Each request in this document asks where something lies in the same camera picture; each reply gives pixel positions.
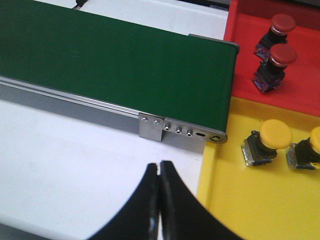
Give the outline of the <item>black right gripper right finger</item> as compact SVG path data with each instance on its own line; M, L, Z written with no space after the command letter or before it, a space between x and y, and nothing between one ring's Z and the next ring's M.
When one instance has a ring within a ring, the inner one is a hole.
M160 163L160 211L165 240L240 240L195 198L171 161Z

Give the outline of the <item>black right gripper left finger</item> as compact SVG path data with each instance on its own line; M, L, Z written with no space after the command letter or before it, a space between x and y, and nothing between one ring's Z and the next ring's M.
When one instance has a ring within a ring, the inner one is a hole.
M150 163L127 202L92 239L156 240L159 229L158 195L158 167Z

